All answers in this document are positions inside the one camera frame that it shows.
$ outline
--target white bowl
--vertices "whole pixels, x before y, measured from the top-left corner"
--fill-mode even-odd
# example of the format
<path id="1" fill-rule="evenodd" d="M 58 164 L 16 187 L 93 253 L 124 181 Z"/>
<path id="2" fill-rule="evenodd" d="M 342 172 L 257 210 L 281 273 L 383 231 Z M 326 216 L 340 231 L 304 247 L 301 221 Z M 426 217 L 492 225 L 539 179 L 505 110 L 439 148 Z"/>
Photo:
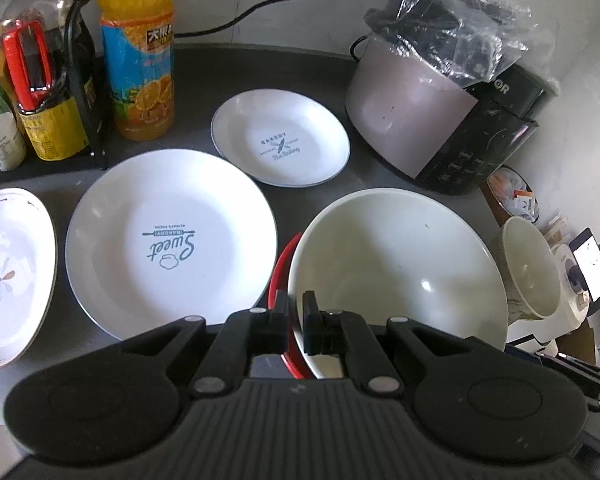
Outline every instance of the white bowl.
<path id="1" fill-rule="evenodd" d="M 400 189 L 368 189 L 325 208 L 291 262 L 288 291 L 314 290 L 321 310 L 349 310 L 371 324 L 407 316 L 503 349 L 507 299 L 478 235 L 442 204 Z M 294 327 L 302 349 L 299 325 Z M 342 375 L 330 356 L 307 356 L 319 378 Z"/>
<path id="2" fill-rule="evenodd" d="M 211 120 L 218 152 L 253 178 L 279 187 L 317 186 L 349 160 L 349 137 L 316 101 L 295 92 L 257 89 L 230 98 Z"/>
<path id="3" fill-rule="evenodd" d="M 509 218 L 489 244 L 507 292 L 509 323 L 545 319 L 560 304 L 560 275 L 542 233 L 528 220 Z"/>

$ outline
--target dark countertop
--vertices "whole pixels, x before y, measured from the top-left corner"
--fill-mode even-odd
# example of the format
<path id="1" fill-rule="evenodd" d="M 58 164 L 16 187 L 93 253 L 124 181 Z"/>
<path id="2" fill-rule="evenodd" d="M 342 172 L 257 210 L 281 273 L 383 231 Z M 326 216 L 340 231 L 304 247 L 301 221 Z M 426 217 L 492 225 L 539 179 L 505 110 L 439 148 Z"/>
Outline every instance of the dark countertop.
<path id="1" fill-rule="evenodd" d="M 479 191 L 449 197 L 423 190 L 389 169 L 355 132 L 344 109 L 344 94 L 355 66 L 344 57 L 261 47 L 205 45 L 179 49 L 174 79 L 174 127 L 160 139 L 144 143 L 134 143 L 111 132 L 104 140 L 109 163 L 113 165 L 138 153 L 163 148 L 189 148 L 217 155 L 209 126 L 219 105 L 237 93 L 254 88 L 291 90 L 322 103 L 339 118 L 349 133 L 351 156 L 336 178 L 317 187 L 285 189 L 258 183 L 276 218 L 278 252 L 331 202 L 370 187 L 398 187 L 431 196 L 464 218 L 483 240 L 490 240 L 498 226 Z M 20 379 L 115 342 L 80 308 L 64 266 L 64 240 L 69 220 L 82 195 L 101 174 L 99 170 L 87 170 L 0 185 L 0 189 L 22 187 L 42 200 L 58 232 L 59 253 L 56 289 L 40 333 L 20 359 L 0 369 L 0 423 L 4 398 Z M 278 356 L 257 358 L 252 373 L 288 376 Z"/>

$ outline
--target red bowl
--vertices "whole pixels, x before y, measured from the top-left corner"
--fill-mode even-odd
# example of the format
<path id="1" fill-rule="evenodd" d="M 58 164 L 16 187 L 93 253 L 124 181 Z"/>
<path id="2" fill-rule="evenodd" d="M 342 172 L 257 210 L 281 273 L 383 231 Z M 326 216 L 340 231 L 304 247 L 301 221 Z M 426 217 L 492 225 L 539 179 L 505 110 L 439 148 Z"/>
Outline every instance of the red bowl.
<path id="1" fill-rule="evenodd" d="M 269 282 L 269 296 L 267 298 L 267 304 L 269 308 L 273 308 L 276 304 L 276 292 L 278 290 L 286 290 L 286 282 L 289 278 L 289 267 L 291 266 L 291 259 L 294 256 L 298 242 L 302 237 L 302 233 L 298 233 L 292 238 L 292 240 L 286 245 L 285 249 L 280 254 L 276 266 L 273 269 L 271 275 L 271 281 Z M 309 370 L 308 365 L 304 360 L 302 352 L 298 348 L 296 338 L 294 337 L 294 331 L 289 325 L 288 328 L 288 351 L 282 355 L 282 361 L 285 363 L 286 368 L 291 372 L 291 375 L 296 379 L 315 379 L 314 374 Z"/>

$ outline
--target white plate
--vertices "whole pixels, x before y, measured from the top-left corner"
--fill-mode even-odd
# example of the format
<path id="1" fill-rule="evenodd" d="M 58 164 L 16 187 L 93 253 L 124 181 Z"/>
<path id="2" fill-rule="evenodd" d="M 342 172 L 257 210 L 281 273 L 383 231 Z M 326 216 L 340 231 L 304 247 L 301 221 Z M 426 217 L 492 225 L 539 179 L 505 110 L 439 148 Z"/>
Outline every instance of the white plate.
<path id="1" fill-rule="evenodd" d="M 143 153 L 113 167 L 69 224 L 75 297 L 126 339 L 190 314 L 208 324 L 260 299 L 276 259 L 262 192 L 225 160 L 193 150 Z"/>
<path id="2" fill-rule="evenodd" d="M 57 267 L 58 241 L 43 203 L 24 189 L 0 190 L 0 367 L 38 334 Z"/>
<path id="3" fill-rule="evenodd" d="M 272 186 L 316 186 L 339 174 L 349 160 L 349 137 L 336 116 L 285 90 L 232 97 L 216 110 L 211 138 L 230 163 Z"/>

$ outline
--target orange bottle label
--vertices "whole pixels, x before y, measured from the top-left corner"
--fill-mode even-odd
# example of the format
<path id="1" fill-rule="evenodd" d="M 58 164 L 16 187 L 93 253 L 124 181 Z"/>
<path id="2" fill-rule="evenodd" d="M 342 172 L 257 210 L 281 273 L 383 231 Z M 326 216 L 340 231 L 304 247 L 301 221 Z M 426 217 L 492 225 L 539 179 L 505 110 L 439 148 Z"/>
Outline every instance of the orange bottle label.
<path id="1" fill-rule="evenodd" d="M 173 13 L 146 20 L 102 20 L 116 118 L 159 124 L 173 113 Z"/>

